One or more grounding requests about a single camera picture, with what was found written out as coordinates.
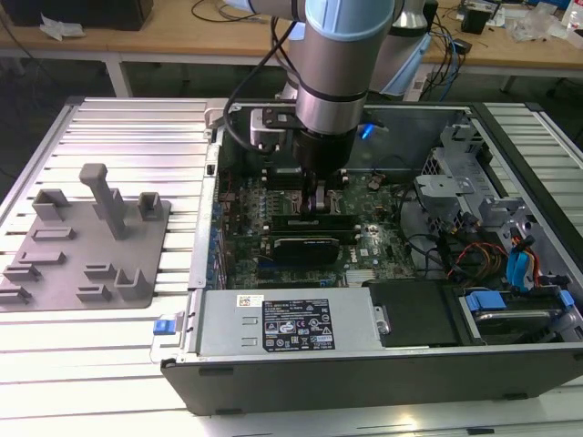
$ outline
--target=computer case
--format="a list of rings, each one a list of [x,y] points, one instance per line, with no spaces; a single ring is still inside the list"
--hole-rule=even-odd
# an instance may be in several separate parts
[[[40,25],[41,14],[83,27],[139,30],[153,0],[0,0],[15,25]]]

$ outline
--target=blue led light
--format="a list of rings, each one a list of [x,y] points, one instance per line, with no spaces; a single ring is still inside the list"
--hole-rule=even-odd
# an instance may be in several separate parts
[[[367,139],[373,133],[374,125],[366,125],[363,133],[361,134],[362,139]]]

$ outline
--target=blue cable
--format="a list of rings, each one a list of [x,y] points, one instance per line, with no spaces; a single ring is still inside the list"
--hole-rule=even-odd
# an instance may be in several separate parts
[[[449,92],[449,90],[451,89],[452,85],[454,84],[454,80],[455,77],[457,76],[457,51],[455,50],[455,43],[454,43],[454,39],[450,36],[450,35],[446,35],[446,34],[442,34],[440,32],[431,32],[433,35],[437,35],[437,36],[441,36],[445,39],[449,40],[449,44],[452,47],[452,65],[453,65],[453,71],[449,74],[449,77],[447,78],[447,84],[445,85],[445,89],[443,94],[439,97],[439,101],[443,101],[445,96],[447,96],[447,93]]]

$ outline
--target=blue connector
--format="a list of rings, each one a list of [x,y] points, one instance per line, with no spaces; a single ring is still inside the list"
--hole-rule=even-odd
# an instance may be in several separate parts
[[[175,320],[156,320],[154,322],[154,335],[174,335],[176,334]]]
[[[521,293],[528,293],[525,276],[529,271],[529,266],[530,258],[525,252],[513,250],[508,254],[506,279],[510,285],[516,287]]]

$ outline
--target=motherboard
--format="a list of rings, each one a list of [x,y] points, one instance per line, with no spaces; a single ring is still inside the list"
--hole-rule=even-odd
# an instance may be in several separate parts
[[[382,174],[371,172],[347,174],[345,180],[328,193],[330,218],[353,220],[353,240],[319,238],[312,232],[313,244],[339,243],[332,253],[335,258],[322,261],[329,256],[326,251],[298,264],[275,259],[274,246],[308,236],[299,232],[292,239],[279,239],[271,226],[278,217],[300,217],[301,191],[272,189],[265,179],[226,175],[219,195],[226,288],[360,287],[373,279],[415,277],[411,250],[400,236],[396,217],[404,186],[385,184]]]

